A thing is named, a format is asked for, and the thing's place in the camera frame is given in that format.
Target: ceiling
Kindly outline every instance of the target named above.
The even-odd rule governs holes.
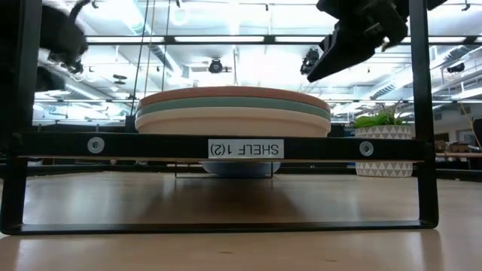
[[[44,0],[44,3],[65,12],[69,12],[75,2]],[[144,20],[147,21],[145,30],[152,35],[327,35],[332,32],[336,20],[319,12],[314,6],[316,2],[184,0],[178,8],[175,1],[167,0],[97,0],[99,8],[86,6],[78,23],[90,37],[114,36],[113,39],[116,40],[117,37],[119,41],[122,36],[142,33]],[[462,11],[465,1],[449,0],[429,12],[430,35],[482,34],[482,0],[468,2],[473,5],[467,11]],[[312,84],[307,82],[306,76],[300,74],[300,65],[307,51],[315,46],[177,44],[156,48],[166,55],[169,66],[164,67],[162,59],[152,50],[153,47],[125,45],[121,42],[117,46],[90,46],[83,55],[85,72],[80,76],[68,75],[59,66],[48,62],[46,53],[41,52],[40,65],[68,78],[68,87],[63,92],[57,90],[54,93],[38,93],[36,99],[51,99],[66,93],[77,93],[76,98],[87,100],[126,99],[134,94],[141,99],[160,91],[192,87],[193,84],[243,85],[299,91],[324,100],[349,100],[332,102],[331,106],[334,114],[354,116],[363,114],[370,107],[351,103],[350,100],[353,99],[369,99],[375,93],[384,94],[377,97],[379,100],[413,98],[410,46],[406,45],[389,49],[385,53],[378,50],[367,62]],[[444,58],[457,48],[456,45],[431,48],[432,62],[437,63],[432,70],[434,87],[480,71],[480,51],[471,47],[471,52],[462,58],[467,65],[463,73],[444,72],[447,64]],[[207,66],[213,58],[219,58],[224,66],[229,67],[230,72],[217,75],[207,72]],[[117,79],[113,75],[127,77],[123,80],[125,84],[115,84]],[[384,93],[388,85],[391,89]],[[457,87],[451,88],[454,89],[451,95],[461,91]],[[440,91],[442,94],[438,99],[450,98],[445,93],[447,88],[442,87]],[[34,119],[39,123],[47,120],[65,121],[65,114],[75,111],[75,114],[69,114],[69,121],[89,119],[94,120],[93,123],[106,125],[111,123],[110,120],[115,120],[111,124],[116,124],[117,120],[130,113],[132,106],[127,102],[37,102]]]

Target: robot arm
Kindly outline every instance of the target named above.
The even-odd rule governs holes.
[[[431,10],[446,0],[427,0]],[[319,46],[323,54],[308,74],[314,82],[370,59],[375,49],[397,46],[407,37],[409,0],[319,0],[320,11],[338,19]]]

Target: green plant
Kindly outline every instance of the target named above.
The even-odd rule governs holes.
[[[401,100],[389,107],[381,105],[380,111],[374,116],[357,117],[355,119],[354,127],[358,129],[379,125],[402,125],[404,121],[400,118],[401,113],[398,116],[395,116],[400,102]]]

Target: black metal shelf frame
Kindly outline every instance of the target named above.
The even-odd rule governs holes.
[[[17,72],[10,116],[8,166],[0,231],[11,235],[84,233],[220,233],[309,230],[428,229],[438,225],[432,93],[426,0],[410,0],[415,140],[284,140],[284,160],[403,160],[419,162],[419,219],[415,221],[306,222],[261,224],[24,224],[27,157],[88,157],[208,160],[212,136],[32,132],[32,106],[41,22],[41,0],[19,0]]]

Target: table surface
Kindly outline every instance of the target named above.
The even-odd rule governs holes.
[[[439,181],[436,230],[0,236],[11,270],[480,270],[482,184]],[[271,180],[103,172],[30,178],[25,222],[207,223],[414,219],[416,179]]]

